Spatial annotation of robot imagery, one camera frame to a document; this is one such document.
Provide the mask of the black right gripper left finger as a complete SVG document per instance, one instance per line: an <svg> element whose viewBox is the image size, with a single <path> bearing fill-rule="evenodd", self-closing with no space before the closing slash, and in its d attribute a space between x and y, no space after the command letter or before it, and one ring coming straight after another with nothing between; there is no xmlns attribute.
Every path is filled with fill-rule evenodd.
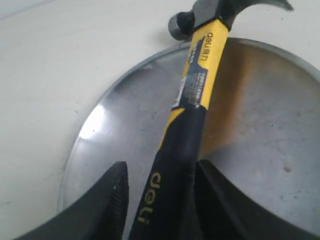
<svg viewBox="0 0 320 240"><path fill-rule="evenodd" d="M128 205L128 167L117 161L82 197L19 240L120 240Z"/></svg>

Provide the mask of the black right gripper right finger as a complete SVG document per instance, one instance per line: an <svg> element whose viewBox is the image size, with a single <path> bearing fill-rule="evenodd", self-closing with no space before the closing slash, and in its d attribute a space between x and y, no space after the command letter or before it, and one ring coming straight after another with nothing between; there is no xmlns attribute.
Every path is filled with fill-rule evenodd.
<svg viewBox="0 0 320 240"><path fill-rule="evenodd" d="M196 165L196 211L205 240L318 240L233 185L209 160Z"/></svg>

